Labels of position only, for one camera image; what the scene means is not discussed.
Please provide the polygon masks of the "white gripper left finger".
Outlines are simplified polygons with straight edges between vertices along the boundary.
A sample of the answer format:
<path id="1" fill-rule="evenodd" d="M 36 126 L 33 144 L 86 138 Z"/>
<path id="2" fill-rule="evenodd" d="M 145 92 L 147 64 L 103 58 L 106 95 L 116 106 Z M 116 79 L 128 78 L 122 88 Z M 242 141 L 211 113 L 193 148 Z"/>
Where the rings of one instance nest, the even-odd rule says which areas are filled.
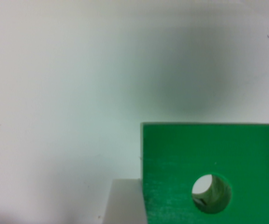
<path id="1" fill-rule="evenodd" d="M 140 179 L 114 179 L 103 224 L 148 224 Z"/>

